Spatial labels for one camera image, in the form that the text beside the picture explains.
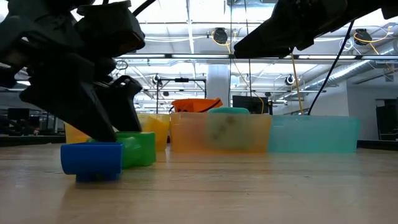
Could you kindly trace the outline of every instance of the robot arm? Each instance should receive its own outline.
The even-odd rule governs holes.
[[[113,57],[145,46],[130,1],[93,6],[94,0],[9,0],[0,24],[0,86],[11,88],[27,68],[32,103],[98,141],[141,131],[132,100],[142,89],[129,76],[113,80]],[[141,12],[153,0],[137,9]],[[77,22],[70,11],[84,16]]]
[[[314,38],[382,9],[385,19],[398,15],[398,1],[279,0],[270,19],[235,46],[236,58],[285,57],[304,50]]]

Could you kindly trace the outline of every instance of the teal container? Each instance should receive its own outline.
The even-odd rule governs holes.
[[[123,139],[134,138],[140,149],[134,148],[130,150],[126,148],[123,153],[123,161],[131,166],[150,166],[156,162],[155,133],[134,133],[134,132],[118,132],[116,133],[118,141]]]
[[[273,116],[269,152],[355,152],[359,119],[343,116]]]
[[[213,108],[207,113],[250,114],[246,108]]]

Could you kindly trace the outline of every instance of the desk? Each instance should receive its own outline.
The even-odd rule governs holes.
[[[119,182],[76,184],[60,145],[0,148],[0,223],[396,223],[398,153],[158,153]]]

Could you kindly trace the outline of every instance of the computer screen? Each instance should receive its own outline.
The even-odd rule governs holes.
[[[268,113],[268,97],[261,97],[261,99],[264,101],[263,113]],[[246,108],[252,114],[261,114],[263,110],[262,102],[256,96],[232,96],[232,104],[236,108]]]

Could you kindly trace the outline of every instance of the white column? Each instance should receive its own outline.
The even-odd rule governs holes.
[[[209,65],[206,84],[207,98],[220,98],[229,107],[229,65]]]

